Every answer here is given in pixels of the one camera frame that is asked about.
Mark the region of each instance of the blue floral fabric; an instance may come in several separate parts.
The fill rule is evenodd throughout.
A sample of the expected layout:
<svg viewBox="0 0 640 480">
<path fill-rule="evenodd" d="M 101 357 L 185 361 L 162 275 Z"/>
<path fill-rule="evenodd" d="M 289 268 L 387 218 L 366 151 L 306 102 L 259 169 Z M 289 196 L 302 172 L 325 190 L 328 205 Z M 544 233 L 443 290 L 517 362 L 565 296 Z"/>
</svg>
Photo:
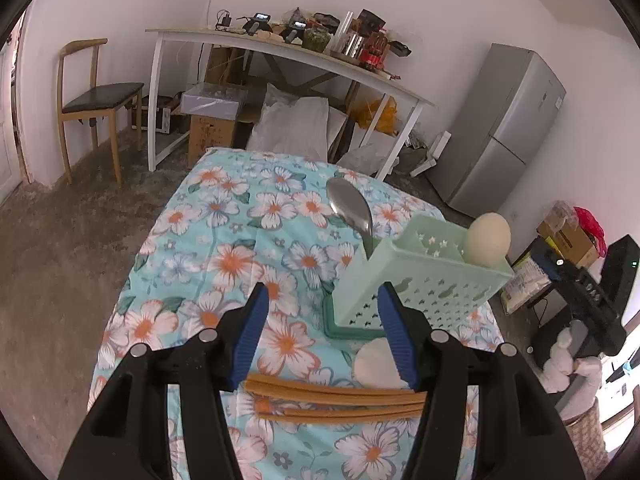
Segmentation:
<svg viewBox="0 0 640 480">
<path fill-rule="evenodd" d="M 257 282 L 270 314 L 252 371 L 332 386 L 352 375 L 362 342 L 329 340 L 322 331 L 323 285 L 340 278 L 360 238 L 328 206 L 325 183 L 340 176 L 372 209 L 378 236 L 395 236 L 416 213 L 442 218 L 433 206 L 377 180 L 298 156 L 210 149 L 169 200 L 136 255 L 104 332 L 89 407 L 130 346 L 184 343 L 244 304 Z M 502 341 L 488 305 L 454 333 L 464 344 L 495 349 Z M 226 420 L 246 480 L 400 478 L 417 419 L 316 426 L 272 422 L 261 413 L 299 403 L 223 394 Z M 177 388 L 168 393 L 168 432 L 175 479 L 188 480 Z M 305 405 L 302 408 L 313 409 Z M 470 478 L 478 423 L 469 389 L 460 479 Z"/>
</svg>

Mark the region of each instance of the white wall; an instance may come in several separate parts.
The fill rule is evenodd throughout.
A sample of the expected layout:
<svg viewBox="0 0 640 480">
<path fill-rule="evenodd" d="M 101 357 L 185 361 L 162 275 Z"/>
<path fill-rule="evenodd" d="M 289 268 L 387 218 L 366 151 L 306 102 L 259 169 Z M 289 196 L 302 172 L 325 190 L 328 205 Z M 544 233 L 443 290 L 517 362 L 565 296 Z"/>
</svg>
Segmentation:
<svg viewBox="0 0 640 480">
<path fill-rule="evenodd" d="M 24 24 L 19 56 L 18 99 L 25 158 L 36 181 L 50 186 L 63 174 L 56 126 L 56 75 L 59 49 L 73 40 L 108 38 L 100 48 L 98 84 L 140 81 L 151 76 L 154 36 L 146 28 L 197 27 L 207 0 L 34 0 Z M 160 91 L 183 90 L 191 48 L 168 44 L 162 62 Z M 64 101 L 88 89 L 91 50 L 65 61 Z M 126 126 L 121 110 L 118 128 Z M 71 163 L 91 149 L 87 124 L 65 125 Z M 100 140 L 108 138 L 106 120 L 98 120 Z"/>
<path fill-rule="evenodd" d="M 513 232 L 510 255 L 524 250 L 558 199 L 590 210 L 607 243 L 625 234 L 640 242 L 640 50 L 605 32 L 561 25 L 549 63 L 566 98 L 538 155 L 500 210 Z M 624 322 L 639 308 L 636 283 Z"/>
<path fill-rule="evenodd" d="M 389 55 L 387 67 L 438 105 L 420 120 L 427 139 L 450 124 L 492 42 L 526 46 L 545 57 L 556 31 L 539 0 L 212 0 L 210 20 L 223 8 L 233 17 L 261 11 L 279 18 L 296 6 L 338 18 L 366 8 L 386 20 L 412 50 L 405 58 Z"/>
</svg>

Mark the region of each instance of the light green utensil holder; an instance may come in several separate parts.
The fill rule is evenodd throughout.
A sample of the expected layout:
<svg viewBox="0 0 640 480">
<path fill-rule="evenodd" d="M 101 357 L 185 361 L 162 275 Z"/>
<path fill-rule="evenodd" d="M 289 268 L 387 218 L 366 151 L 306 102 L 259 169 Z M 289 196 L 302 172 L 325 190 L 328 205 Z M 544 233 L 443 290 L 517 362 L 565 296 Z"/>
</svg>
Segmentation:
<svg viewBox="0 0 640 480">
<path fill-rule="evenodd" d="M 422 311 L 434 328 L 458 327 L 513 277 L 504 258 L 491 269 L 465 263 L 465 239 L 466 229 L 459 225 L 415 215 L 396 240 L 380 240 L 368 261 L 360 245 L 330 301 L 324 302 L 327 335 L 380 336 L 377 295 L 385 282 L 393 284 L 404 306 Z"/>
</svg>

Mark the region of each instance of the egg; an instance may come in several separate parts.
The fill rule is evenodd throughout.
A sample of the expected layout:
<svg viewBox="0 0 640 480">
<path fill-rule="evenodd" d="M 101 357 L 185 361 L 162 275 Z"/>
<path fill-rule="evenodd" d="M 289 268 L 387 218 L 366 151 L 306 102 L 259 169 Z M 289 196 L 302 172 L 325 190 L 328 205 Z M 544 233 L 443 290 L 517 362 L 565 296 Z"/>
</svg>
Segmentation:
<svg viewBox="0 0 640 480">
<path fill-rule="evenodd" d="M 406 388 L 385 337 L 366 343 L 353 361 L 353 377 L 366 388 Z"/>
<path fill-rule="evenodd" d="M 485 213 L 469 226 L 462 257 L 471 265 L 494 267 L 507 255 L 511 229 L 503 216 Z"/>
</svg>

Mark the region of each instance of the metal spoon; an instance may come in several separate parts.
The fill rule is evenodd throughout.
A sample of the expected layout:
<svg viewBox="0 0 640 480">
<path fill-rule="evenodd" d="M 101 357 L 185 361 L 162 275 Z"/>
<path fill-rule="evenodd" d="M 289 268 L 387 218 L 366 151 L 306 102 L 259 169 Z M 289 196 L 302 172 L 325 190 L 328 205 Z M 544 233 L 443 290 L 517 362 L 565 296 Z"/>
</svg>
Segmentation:
<svg viewBox="0 0 640 480">
<path fill-rule="evenodd" d="M 343 178 L 326 181 L 326 196 L 334 213 L 362 236 L 362 247 L 368 260 L 373 253 L 373 220 L 369 204 L 356 187 Z"/>
</svg>

